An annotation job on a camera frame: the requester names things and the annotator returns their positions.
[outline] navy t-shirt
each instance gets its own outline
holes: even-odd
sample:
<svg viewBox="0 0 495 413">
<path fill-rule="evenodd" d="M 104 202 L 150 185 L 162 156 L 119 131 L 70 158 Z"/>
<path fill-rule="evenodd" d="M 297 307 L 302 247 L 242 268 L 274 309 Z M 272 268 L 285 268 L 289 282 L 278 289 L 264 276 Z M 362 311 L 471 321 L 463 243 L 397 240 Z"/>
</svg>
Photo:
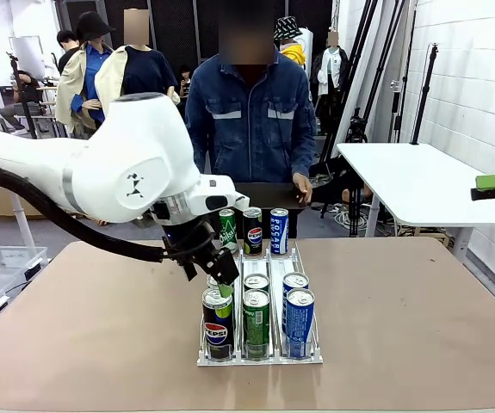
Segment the navy t-shirt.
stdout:
<svg viewBox="0 0 495 413">
<path fill-rule="evenodd" d="M 142 92 L 167 93 L 170 86 L 177 87 L 169 62 L 157 50 L 140 51 L 127 46 L 127 65 L 123 77 L 125 95 Z"/>
</svg>

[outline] blue shirt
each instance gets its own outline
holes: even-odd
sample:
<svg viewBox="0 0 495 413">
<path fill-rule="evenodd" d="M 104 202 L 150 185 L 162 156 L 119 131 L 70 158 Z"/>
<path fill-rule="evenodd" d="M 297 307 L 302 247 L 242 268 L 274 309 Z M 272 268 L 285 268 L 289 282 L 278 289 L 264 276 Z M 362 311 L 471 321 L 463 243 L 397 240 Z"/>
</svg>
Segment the blue shirt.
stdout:
<svg viewBox="0 0 495 413">
<path fill-rule="evenodd" d="M 192 77 L 186 126 L 202 172 L 235 182 L 291 182 L 308 176 L 316 120 L 306 73 L 275 49 L 274 63 L 248 89 L 234 65 L 214 56 Z"/>
<path fill-rule="evenodd" d="M 96 73 L 100 71 L 103 62 L 111 54 L 111 51 L 104 49 L 103 53 L 100 54 L 94 47 L 90 44 L 86 45 L 86 73 L 84 74 L 84 93 L 86 95 L 86 100 L 97 99 L 98 94 L 96 93 L 96 86 L 94 85 L 94 79 L 96 78 Z M 71 101 L 71 109 L 79 113 L 83 110 L 84 99 L 80 95 L 73 96 Z M 90 110 L 89 115 L 93 120 L 98 120 L 99 122 L 104 122 L 105 117 L 103 116 L 103 110 Z"/>
<path fill-rule="evenodd" d="M 123 76 L 125 95 L 143 92 L 166 94 L 170 86 L 178 86 L 169 62 L 157 50 L 142 51 L 125 47 L 127 65 Z"/>
</svg>

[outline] brown table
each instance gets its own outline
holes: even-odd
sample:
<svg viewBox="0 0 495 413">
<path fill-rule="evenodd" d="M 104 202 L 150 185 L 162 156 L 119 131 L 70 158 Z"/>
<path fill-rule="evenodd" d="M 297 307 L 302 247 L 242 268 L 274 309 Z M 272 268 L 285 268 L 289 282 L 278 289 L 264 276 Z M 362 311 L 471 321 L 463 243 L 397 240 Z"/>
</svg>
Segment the brown table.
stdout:
<svg viewBox="0 0 495 413">
<path fill-rule="evenodd" d="M 205 277 L 73 243 L 0 316 L 0 409 L 495 408 L 495 298 L 437 241 L 299 247 L 323 365 L 197 367 Z"/>
</svg>

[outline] black hat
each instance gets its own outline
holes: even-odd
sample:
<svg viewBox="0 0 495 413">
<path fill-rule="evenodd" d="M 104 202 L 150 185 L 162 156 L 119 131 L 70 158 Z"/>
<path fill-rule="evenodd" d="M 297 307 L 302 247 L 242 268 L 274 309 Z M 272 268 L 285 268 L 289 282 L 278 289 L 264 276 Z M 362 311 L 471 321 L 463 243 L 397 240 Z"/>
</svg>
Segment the black hat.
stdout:
<svg viewBox="0 0 495 413">
<path fill-rule="evenodd" d="M 98 15 L 95 11 L 87 11 L 78 17 L 77 37 L 81 41 L 102 37 L 103 35 L 113 31 L 114 28 L 108 26 L 108 24 L 102 20 L 100 15 Z"/>
<path fill-rule="evenodd" d="M 293 39 L 302 35 L 297 26 L 297 20 L 292 16 L 280 17 L 275 24 L 274 40 Z"/>
</svg>

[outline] pepsi logo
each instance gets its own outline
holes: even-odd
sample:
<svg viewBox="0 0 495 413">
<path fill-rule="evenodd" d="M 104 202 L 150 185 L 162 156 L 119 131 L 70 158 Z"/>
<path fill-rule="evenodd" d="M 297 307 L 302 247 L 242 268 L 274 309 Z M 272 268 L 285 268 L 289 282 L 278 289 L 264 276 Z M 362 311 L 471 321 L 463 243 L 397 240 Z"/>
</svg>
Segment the pepsi logo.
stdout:
<svg viewBox="0 0 495 413">
<path fill-rule="evenodd" d="M 228 337 L 228 329 L 224 325 L 205 323 L 205 336 L 211 344 L 218 346 Z"/>
<path fill-rule="evenodd" d="M 252 230 L 247 232 L 247 238 L 252 243 L 261 243 L 263 241 L 263 229 L 253 228 Z"/>
</svg>

